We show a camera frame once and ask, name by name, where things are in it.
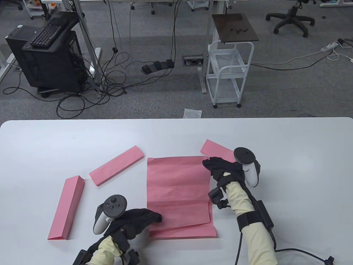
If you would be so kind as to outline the person's right hand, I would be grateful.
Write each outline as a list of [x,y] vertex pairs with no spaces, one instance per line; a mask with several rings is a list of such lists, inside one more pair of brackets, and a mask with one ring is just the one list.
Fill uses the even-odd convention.
[[217,187],[226,191],[226,186],[231,182],[244,183],[245,174],[242,164],[229,162],[220,157],[210,157],[202,161],[203,166],[211,172],[217,182]]

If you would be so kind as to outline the person's left hand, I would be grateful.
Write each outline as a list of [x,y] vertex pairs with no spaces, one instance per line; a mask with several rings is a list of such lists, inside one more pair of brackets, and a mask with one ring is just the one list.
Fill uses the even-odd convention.
[[162,222],[160,213],[145,208],[127,210],[110,223],[104,237],[110,236],[118,248],[126,252],[130,248],[128,241],[134,239],[154,222]]

